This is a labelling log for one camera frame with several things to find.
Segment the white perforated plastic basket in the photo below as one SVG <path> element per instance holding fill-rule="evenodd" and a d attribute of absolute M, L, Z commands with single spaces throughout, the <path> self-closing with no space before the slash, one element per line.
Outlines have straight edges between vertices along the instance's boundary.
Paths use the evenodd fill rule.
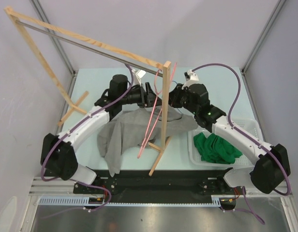
<path fill-rule="evenodd" d="M 259 127 L 259 124 L 254 119 L 248 119 L 248 118 L 234 118 L 233 123 L 240 126 L 241 129 L 246 130 L 248 133 L 253 135 L 254 137 L 258 139 L 262 139 L 262 132 Z M 221 167 L 221 168 L 247 168 L 252 167 L 251 162 L 248 160 L 247 157 L 242 155 L 240 158 L 236 158 L 236 161 L 234 164 L 219 164 L 219 163 L 210 163 L 201 160 L 201 155 L 199 154 L 198 150 L 194 146 L 194 136 L 198 135 L 199 133 L 203 133 L 204 136 L 207 138 L 210 135 L 210 132 L 208 132 L 206 129 L 202 127 L 198 127 L 195 130 L 188 132 L 188 152 L 189 152 L 189 158 L 191 162 L 198 166 L 210 166 L 210 167 Z"/>

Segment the wooden clothes rack frame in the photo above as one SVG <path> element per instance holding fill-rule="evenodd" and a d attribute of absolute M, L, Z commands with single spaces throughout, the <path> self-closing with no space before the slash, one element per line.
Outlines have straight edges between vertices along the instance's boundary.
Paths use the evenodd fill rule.
<path fill-rule="evenodd" d="M 170 68 L 171 68 L 171 62 L 170 61 L 167 61 L 165 64 L 161 64 L 161 63 L 159 63 L 157 61 L 154 61 L 154 60 L 151 60 L 149 58 L 142 57 L 140 55 L 137 55 L 137 54 L 122 50 L 120 48 L 111 46 L 109 44 L 94 40 L 94 39 L 89 38 L 87 36 L 78 34 L 76 32 L 72 32 L 72 31 L 63 29 L 61 27 L 54 26 L 52 24 L 46 23 L 44 21 L 35 19 L 33 17 L 27 16 L 25 14 L 16 12 L 10 6 L 5 7 L 4 11 L 8 15 L 9 19 L 12 21 L 14 26 L 17 28 L 19 33 L 22 35 L 23 39 L 26 41 L 26 43 L 30 47 L 31 51 L 34 53 L 36 58 L 39 60 L 40 64 L 43 66 L 43 68 L 47 72 L 48 76 L 51 78 L 53 83 L 56 85 L 57 89 L 60 91 L 60 93 L 63 96 L 63 98 L 65 99 L 65 101 L 68 103 L 68 105 L 74 111 L 77 111 L 81 114 L 85 114 L 86 111 L 79 108 L 78 106 L 76 106 L 76 104 L 71 100 L 71 98 L 69 97 L 69 95 L 65 91 L 64 87 L 62 86 L 61 82 L 58 80 L 58 78 L 54 74 L 53 70 L 51 69 L 50 65 L 48 64 L 48 62 L 46 61 L 46 59 L 42 55 L 41 51 L 37 47 L 36 43 L 34 42 L 34 40 L 32 39 L 32 37 L 30 36 L 30 34 L 28 33 L 28 31 L 25 28 L 26 27 L 31 28 L 35 31 L 39 31 L 40 33 L 45 33 L 45 34 L 47 34 L 51 37 L 55 37 L 56 34 L 52 34 L 50 32 L 40 30 L 39 28 L 36 28 L 36 27 L 34 27 L 30 24 L 26 24 L 26 23 L 21 21 L 22 19 L 26 20 L 28 22 L 34 23 L 36 25 L 39 25 L 41 27 L 44 27 L 46 29 L 49 29 L 51 31 L 61 33 L 63 35 L 69 36 L 69 37 L 74 38 L 76 40 L 86 42 L 88 44 L 103 48 L 107 51 L 111 51 L 111 52 L 114 52 L 116 54 L 122 55 L 126 58 L 131 58 L 131 59 L 139 61 L 143 64 L 146 64 L 146 65 L 152 66 L 154 68 L 157 68 L 158 69 L 157 71 L 153 71 L 151 69 L 147 69 L 146 67 L 139 66 L 139 65 L 134 64 L 134 63 L 130 63 L 127 60 L 119 59 L 119 57 L 114 57 L 114 56 L 111 57 L 112 60 L 116 60 L 118 62 L 121 62 L 121 63 L 125 64 L 127 67 L 131 66 L 133 68 L 137 68 L 137 69 L 145 71 L 147 73 L 155 74 L 156 76 L 159 76 L 163 79 L 163 89 L 162 89 L 163 99 L 162 99 L 162 109 L 161 109 L 161 113 L 162 113 L 161 146 L 159 148 L 160 148 L 161 155 L 164 153 L 164 150 L 166 148 L 166 141 L 168 140 L 167 137 L 166 137 L 166 126 L 167 126 L 167 121 L 166 120 L 167 120 L 167 110 L 168 110 L 167 100 L 169 100 L 169 86 L 170 86 L 171 78 L 173 77 L 173 75 L 171 74 L 171 71 L 170 71 Z"/>

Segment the grey adidas t shirt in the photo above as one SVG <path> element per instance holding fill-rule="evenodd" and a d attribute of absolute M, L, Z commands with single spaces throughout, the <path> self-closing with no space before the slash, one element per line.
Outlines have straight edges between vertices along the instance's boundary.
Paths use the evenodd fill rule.
<path fill-rule="evenodd" d="M 120 173 L 121 155 L 129 148 L 141 146 L 146 132 L 151 134 L 150 142 L 161 138 L 160 109 L 160 106 L 154 109 L 150 126 L 148 123 L 152 110 L 139 108 L 123 113 L 100 130 L 97 135 L 97 146 L 101 157 L 107 163 L 111 177 Z M 167 137 L 192 131 L 197 127 L 198 124 L 192 116 L 181 114 L 173 107 L 168 107 Z"/>

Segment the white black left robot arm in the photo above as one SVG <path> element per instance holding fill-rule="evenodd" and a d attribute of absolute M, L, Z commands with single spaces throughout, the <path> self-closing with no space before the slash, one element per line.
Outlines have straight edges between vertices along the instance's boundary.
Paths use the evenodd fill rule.
<path fill-rule="evenodd" d="M 74 126 L 57 135 L 49 133 L 44 137 L 41 154 L 41 178 L 50 171 L 53 178 L 73 180 L 84 183 L 90 193 L 100 190 L 101 181 L 90 168 L 78 163 L 76 151 L 99 128 L 110 122 L 128 104 L 137 104 L 140 108 L 149 108 L 162 104 L 156 88 L 146 82 L 134 84 L 127 76 L 116 74 L 92 109 Z"/>

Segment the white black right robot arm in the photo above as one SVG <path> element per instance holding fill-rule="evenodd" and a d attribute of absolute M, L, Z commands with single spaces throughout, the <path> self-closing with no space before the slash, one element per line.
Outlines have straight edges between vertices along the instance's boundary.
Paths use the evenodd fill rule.
<path fill-rule="evenodd" d="M 269 194 L 279 184 L 286 182 L 287 190 L 283 196 L 291 194 L 288 179 L 291 174 L 288 153 L 281 145 L 271 145 L 258 140 L 250 133 L 240 129 L 223 110 L 212 105 L 203 84 L 185 87 L 177 84 L 169 93 L 168 103 L 174 108 L 185 108 L 193 114 L 198 125 L 228 141 L 245 155 L 254 165 L 248 173 L 252 184 L 262 193 Z"/>

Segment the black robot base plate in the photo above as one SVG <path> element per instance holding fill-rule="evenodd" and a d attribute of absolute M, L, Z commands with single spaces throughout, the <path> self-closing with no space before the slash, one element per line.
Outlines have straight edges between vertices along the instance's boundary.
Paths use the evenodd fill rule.
<path fill-rule="evenodd" d="M 110 200 L 123 205 L 200 205 L 222 200 L 227 209 L 247 196 L 240 186 L 230 187 L 224 180 L 225 170 L 126 170 L 111 177 L 107 171 L 96 171 L 92 187 L 75 184 L 73 193 L 88 195 L 90 204 Z"/>

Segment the pink wire hanger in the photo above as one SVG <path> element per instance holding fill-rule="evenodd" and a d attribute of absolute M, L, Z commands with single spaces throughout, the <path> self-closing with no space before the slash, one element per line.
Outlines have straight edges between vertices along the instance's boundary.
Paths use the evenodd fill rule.
<path fill-rule="evenodd" d="M 154 80 L 154 89 L 155 89 L 155 93 L 157 94 L 157 96 L 159 96 L 159 95 L 161 94 L 162 91 L 158 91 L 157 88 L 156 88 L 156 78 L 157 78 L 157 74 L 158 74 L 158 73 L 156 73 L 155 80 Z M 146 145 L 147 145 L 148 142 L 149 142 L 149 139 L 150 139 L 150 137 L 151 137 L 151 135 L 152 135 L 152 133 L 153 133 L 153 131 L 154 131 L 154 128 L 156 127 L 156 124 L 157 124 L 157 121 L 158 121 L 158 119 L 159 119 L 159 116 L 160 116 L 161 113 L 162 113 L 162 108 L 161 108 L 160 111 L 159 111 L 159 113 L 158 113 L 158 115 L 157 115 L 157 117 L 156 117 L 156 119 L 155 119 L 154 124 L 153 124 L 152 127 L 151 127 L 151 131 L 149 132 L 149 128 L 150 128 L 150 126 L 151 126 L 151 122 L 152 122 L 152 119 L 153 119 L 153 113 L 154 113 L 155 109 L 156 109 L 156 106 L 153 106 L 152 111 L 151 111 L 151 114 L 150 114 L 150 118 L 149 118 L 149 121 L 148 121 L 148 125 L 147 125 L 147 128 L 146 128 L 145 137 L 144 137 L 144 140 L 143 140 L 143 142 L 142 142 L 142 144 L 141 144 L 139 153 L 138 153 L 138 155 L 137 155 L 137 158 L 138 158 L 138 159 L 142 156 L 142 153 L 143 153 L 143 151 L 144 151 Z"/>

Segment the steel hanging rod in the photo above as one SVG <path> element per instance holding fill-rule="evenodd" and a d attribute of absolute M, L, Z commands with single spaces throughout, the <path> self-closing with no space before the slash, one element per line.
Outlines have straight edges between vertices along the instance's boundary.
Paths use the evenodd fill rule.
<path fill-rule="evenodd" d="M 32 25 L 30 25 L 30 24 L 27 24 L 27 23 L 24 23 L 24 22 L 20 22 L 19 20 L 16 20 L 16 23 L 19 24 L 19 25 L 22 25 L 22 26 L 24 26 L 24 27 L 27 27 L 27 28 L 29 28 L 29 29 L 35 30 L 35 31 L 37 31 L 37 32 L 40 32 L 40 33 L 42 33 L 42 34 L 48 35 L 49 37 L 51 37 L 51 38 L 53 38 L 53 39 L 56 38 L 56 39 L 58 39 L 58 40 L 61 40 L 61 41 L 66 42 L 66 43 L 68 43 L 68 44 L 72 44 L 72 45 L 77 46 L 77 47 L 79 47 L 79 48 L 82 48 L 82 49 L 84 49 L 84 50 L 87 50 L 87 51 L 93 52 L 93 53 L 95 53 L 95 54 L 98 54 L 98 55 L 100 55 L 100 56 L 109 58 L 109 59 L 111 59 L 111 60 L 120 62 L 120 63 L 122 63 L 122 64 L 127 64 L 127 65 L 129 65 L 129 66 L 131 66 L 131 67 L 133 67 L 133 68 L 138 68 L 138 69 L 140 69 L 140 70 L 144 70 L 144 71 L 147 72 L 147 73 L 150 73 L 150 74 L 156 74 L 156 72 L 155 72 L 154 70 L 152 70 L 152 69 L 143 67 L 143 66 L 141 66 L 141 65 L 132 63 L 132 62 L 127 61 L 127 60 L 124 60 L 124 59 L 122 59 L 122 58 L 119 58 L 119 57 L 110 55 L 110 54 L 108 54 L 108 53 L 105 53 L 105 52 L 102 52 L 102 51 L 93 49 L 93 48 L 91 48 L 91 47 L 88 47 L 88 46 L 86 46 L 86 45 L 82 45 L 82 44 L 77 43 L 77 42 L 74 42 L 74 41 L 72 41 L 72 40 L 63 38 L 63 37 L 58 36 L 58 35 L 56 35 L 56 34 L 54 34 L 54 33 L 51 33 L 51 32 L 49 32 L 49 31 L 40 29 L 40 28 L 35 27 L 35 26 L 32 26 Z"/>

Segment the green t shirt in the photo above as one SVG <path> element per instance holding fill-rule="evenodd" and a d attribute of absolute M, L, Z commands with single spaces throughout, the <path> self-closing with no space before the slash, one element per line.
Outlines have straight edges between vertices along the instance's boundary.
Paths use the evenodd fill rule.
<path fill-rule="evenodd" d="M 202 161 L 216 164 L 234 164 L 243 153 L 222 137 L 199 133 L 193 137 L 193 143 Z"/>

